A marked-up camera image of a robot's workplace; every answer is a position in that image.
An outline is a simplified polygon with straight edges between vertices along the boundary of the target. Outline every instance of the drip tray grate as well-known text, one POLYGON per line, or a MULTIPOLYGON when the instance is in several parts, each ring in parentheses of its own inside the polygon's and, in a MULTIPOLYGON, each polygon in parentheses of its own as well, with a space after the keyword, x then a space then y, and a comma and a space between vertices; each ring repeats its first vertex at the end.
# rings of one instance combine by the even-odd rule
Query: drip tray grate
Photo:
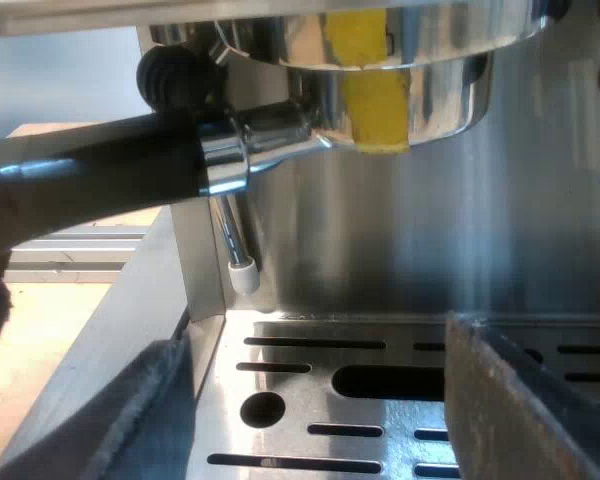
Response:
MULTIPOLYGON (((600 323, 555 325, 501 328, 600 404, 600 323)), ((189 478, 460 478, 444 351, 440 323, 230 312, 198 401, 189 478)))

